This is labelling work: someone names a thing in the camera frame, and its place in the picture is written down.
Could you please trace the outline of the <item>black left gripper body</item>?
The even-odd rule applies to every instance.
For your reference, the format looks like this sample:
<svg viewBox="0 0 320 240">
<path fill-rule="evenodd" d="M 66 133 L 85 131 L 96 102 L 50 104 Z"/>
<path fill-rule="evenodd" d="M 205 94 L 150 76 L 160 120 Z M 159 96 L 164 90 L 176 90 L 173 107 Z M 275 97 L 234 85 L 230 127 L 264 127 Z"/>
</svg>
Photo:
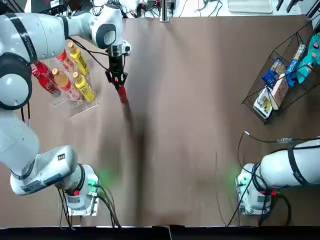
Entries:
<svg viewBox="0 0 320 240">
<path fill-rule="evenodd" d="M 112 74 L 123 73 L 123 56 L 110 56 L 109 57 L 109 71 Z"/>
</svg>

